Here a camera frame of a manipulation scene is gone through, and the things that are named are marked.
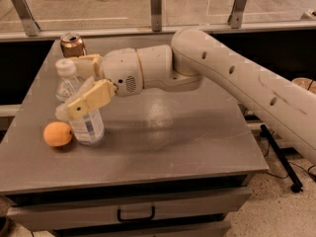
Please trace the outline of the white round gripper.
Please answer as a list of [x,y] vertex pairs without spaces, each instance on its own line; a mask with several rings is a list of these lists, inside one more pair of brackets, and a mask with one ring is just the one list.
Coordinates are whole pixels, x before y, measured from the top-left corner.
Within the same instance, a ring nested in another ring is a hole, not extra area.
[[143,88],[140,63],[133,48],[113,50],[104,57],[89,54],[70,57],[70,60],[74,63],[75,74],[87,80],[77,93],[55,109],[59,120],[82,118],[107,105],[116,93],[119,97],[127,97],[139,94]]

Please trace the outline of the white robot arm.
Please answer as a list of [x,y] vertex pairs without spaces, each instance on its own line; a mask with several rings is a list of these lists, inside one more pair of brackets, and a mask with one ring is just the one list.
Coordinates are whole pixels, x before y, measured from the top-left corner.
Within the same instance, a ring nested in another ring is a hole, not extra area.
[[84,84],[55,115],[80,118],[113,96],[144,89],[184,92],[206,77],[222,87],[311,163],[316,163],[316,95],[233,51],[198,29],[180,29],[170,44],[124,48],[58,60],[58,72],[73,72]]

